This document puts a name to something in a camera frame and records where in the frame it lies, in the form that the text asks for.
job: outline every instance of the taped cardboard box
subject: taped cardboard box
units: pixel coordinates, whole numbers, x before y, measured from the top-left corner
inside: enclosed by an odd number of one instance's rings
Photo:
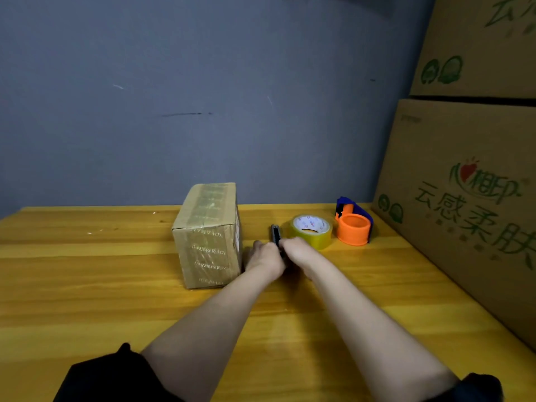
[[[234,183],[194,185],[173,223],[186,288],[229,284],[242,271]]]
[[[536,98],[536,0],[436,0],[414,96]]]
[[[536,108],[400,100],[372,209],[536,350]]]

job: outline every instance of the black sleeve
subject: black sleeve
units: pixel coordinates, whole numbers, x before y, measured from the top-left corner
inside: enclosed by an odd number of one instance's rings
[[[183,402],[162,386],[142,355],[125,343],[115,354],[71,367],[54,402],[71,401]]]
[[[469,374],[455,387],[428,402],[502,402],[501,382],[492,375]]]

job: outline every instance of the orange tape dispenser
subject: orange tape dispenser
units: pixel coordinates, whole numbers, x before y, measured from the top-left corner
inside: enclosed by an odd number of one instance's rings
[[[335,220],[338,220],[337,238],[349,245],[365,245],[370,242],[374,220],[361,206],[347,197],[337,200]]]

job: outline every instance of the wooden table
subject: wooden table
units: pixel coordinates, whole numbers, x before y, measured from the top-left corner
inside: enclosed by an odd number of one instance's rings
[[[181,284],[179,206],[27,208],[0,222],[0,400],[50,401],[70,365],[141,350],[212,296]],[[240,206],[245,246],[299,213]],[[509,401],[536,400],[536,355],[376,217],[365,247],[324,254],[460,377],[493,374]],[[258,299],[214,400],[370,400],[311,282],[291,274]]]

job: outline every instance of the forearm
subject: forearm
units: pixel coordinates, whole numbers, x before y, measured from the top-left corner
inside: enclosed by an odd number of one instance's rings
[[[329,261],[311,270],[327,310],[378,401],[421,401],[458,379]]]
[[[253,304],[272,280],[263,268],[245,272],[142,351],[168,391],[186,402],[210,400]]]

